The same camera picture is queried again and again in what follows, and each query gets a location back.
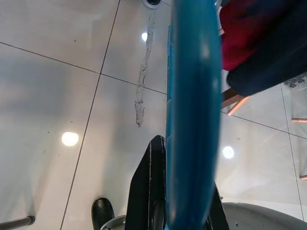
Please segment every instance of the copper pipe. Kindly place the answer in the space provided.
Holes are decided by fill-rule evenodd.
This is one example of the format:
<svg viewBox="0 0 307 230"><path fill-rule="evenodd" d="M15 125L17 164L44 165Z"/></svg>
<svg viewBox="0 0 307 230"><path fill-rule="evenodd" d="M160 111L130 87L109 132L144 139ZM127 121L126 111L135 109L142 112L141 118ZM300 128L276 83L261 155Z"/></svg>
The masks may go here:
<svg viewBox="0 0 307 230"><path fill-rule="evenodd" d="M307 123L306 118L292 118L293 122L302 122L302 123Z"/></svg>
<svg viewBox="0 0 307 230"><path fill-rule="evenodd" d="M307 180L307 175L299 176L301 180Z"/></svg>
<svg viewBox="0 0 307 230"><path fill-rule="evenodd" d="M227 113L229 116L234 114L235 111L237 111L250 97L245 97L241 101L239 101L237 104L235 104L234 107L232 107L229 112Z"/></svg>

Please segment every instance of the black rubber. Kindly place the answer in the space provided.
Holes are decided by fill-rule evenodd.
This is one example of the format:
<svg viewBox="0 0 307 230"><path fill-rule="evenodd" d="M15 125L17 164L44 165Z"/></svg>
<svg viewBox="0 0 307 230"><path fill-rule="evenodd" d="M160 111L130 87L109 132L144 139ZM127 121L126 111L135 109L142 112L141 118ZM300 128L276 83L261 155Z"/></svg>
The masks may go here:
<svg viewBox="0 0 307 230"><path fill-rule="evenodd" d="M94 230L100 228L109 220L114 218L114 211L111 202L106 198L99 198L92 205L92 222Z"/></svg>

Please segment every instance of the wooden chair leg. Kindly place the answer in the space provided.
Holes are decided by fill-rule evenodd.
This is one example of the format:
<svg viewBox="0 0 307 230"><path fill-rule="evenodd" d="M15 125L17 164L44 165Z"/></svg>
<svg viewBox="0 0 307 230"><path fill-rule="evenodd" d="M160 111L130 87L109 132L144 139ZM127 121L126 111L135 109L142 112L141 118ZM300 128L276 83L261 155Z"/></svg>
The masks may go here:
<svg viewBox="0 0 307 230"><path fill-rule="evenodd" d="M224 91L222 93L223 102L222 102L222 109L230 106L233 103L239 102L245 97L239 95L236 91L234 91L232 88Z"/></svg>

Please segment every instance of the white sealant streak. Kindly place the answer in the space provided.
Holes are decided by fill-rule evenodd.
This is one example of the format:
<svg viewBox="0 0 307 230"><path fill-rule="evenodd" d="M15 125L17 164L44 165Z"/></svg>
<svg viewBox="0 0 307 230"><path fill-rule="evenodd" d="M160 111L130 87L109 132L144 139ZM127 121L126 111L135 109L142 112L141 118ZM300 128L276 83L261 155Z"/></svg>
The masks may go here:
<svg viewBox="0 0 307 230"><path fill-rule="evenodd" d="M154 22L156 18L156 11L151 11L148 19L148 28L147 28L147 40L146 40L146 54L142 60L140 75L138 80L138 87L136 90L136 101L135 101L135 111L136 111L136 124L141 127L143 120L144 120L144 100L143 100L143 93L145 87L145 78L146 78L146 71L148 66L148 59L153 47L153 37L154 37Z"/></svg>

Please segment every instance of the blue bar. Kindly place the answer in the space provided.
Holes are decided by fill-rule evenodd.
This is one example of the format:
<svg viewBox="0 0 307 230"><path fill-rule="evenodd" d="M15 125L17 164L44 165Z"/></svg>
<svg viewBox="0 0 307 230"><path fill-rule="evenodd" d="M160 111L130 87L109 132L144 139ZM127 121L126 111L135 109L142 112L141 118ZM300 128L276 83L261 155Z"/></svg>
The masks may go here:
<svg viewBox="0 0 307 230"><path fill-rule="evenodd" d="M200 230L209 213L219 137L221 54L213 0L173 0L168 42L166 214Z"/></svg>

